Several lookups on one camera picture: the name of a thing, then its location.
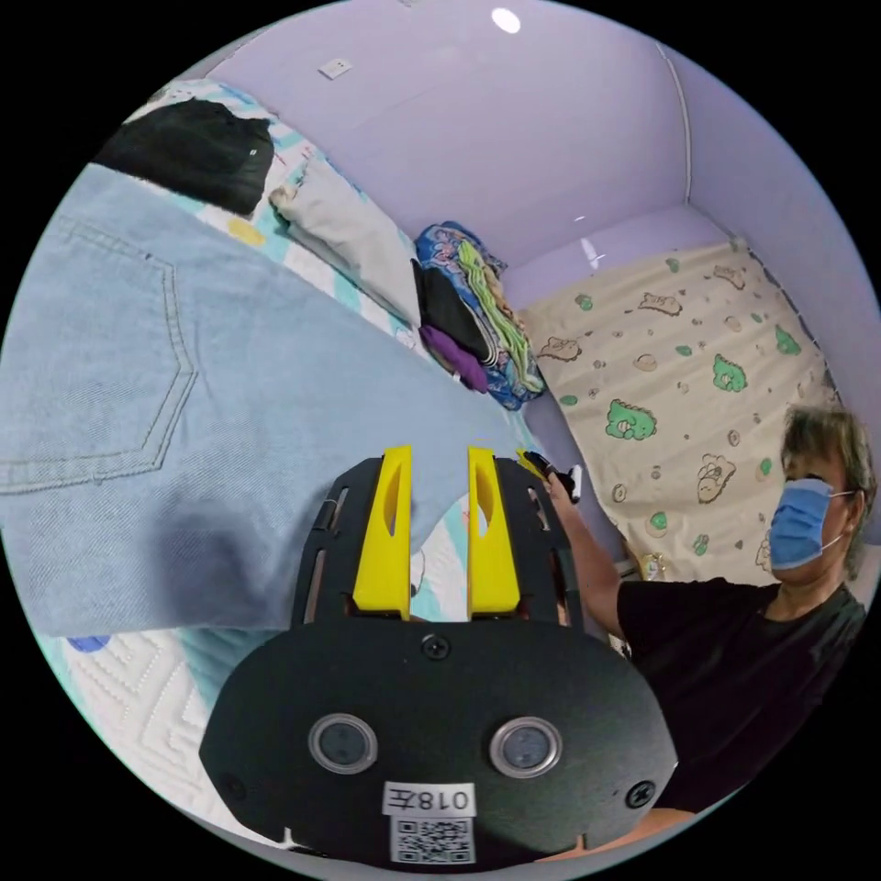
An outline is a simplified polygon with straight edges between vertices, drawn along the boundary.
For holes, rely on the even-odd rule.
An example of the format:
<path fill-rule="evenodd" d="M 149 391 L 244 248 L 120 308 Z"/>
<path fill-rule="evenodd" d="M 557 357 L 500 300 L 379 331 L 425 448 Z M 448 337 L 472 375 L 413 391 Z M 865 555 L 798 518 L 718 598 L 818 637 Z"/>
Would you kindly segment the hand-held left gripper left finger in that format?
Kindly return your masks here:
<path fill-rule="evenodd" d="M 352 593 L 363 615 L 409 616 L 411 469 L 408 446 L 386 450 L 379 465 Z"/>

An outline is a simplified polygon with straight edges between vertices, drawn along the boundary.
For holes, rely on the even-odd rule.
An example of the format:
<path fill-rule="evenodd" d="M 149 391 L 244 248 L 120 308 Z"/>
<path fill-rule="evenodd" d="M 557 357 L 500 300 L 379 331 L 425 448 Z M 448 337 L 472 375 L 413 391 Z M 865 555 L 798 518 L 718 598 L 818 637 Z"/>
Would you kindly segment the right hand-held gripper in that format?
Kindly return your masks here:
<path fill-rule="evenodd" d="M 573 490 L 572 469 L 560 471 L 544 456 L 532 450 L 519 449 L 517 450 L 517 456 L 519 464 L 531 474 L 543 476 L 547 481 L 552 476 L 555 476 L 565 493 L 570 493 Z"/>

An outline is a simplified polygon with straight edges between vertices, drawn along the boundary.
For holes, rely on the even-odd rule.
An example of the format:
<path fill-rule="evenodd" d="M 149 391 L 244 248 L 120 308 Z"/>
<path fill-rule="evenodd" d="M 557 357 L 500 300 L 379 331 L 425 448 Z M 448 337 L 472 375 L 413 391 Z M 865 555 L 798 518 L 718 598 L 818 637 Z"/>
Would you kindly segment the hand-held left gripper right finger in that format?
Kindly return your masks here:
<path fill-rule="evenodd" d="M 488 449 L 468 449 L 468 502 L 468 615 L 510 616 L 519 606 L 519 582 L 496 458 Z"/>

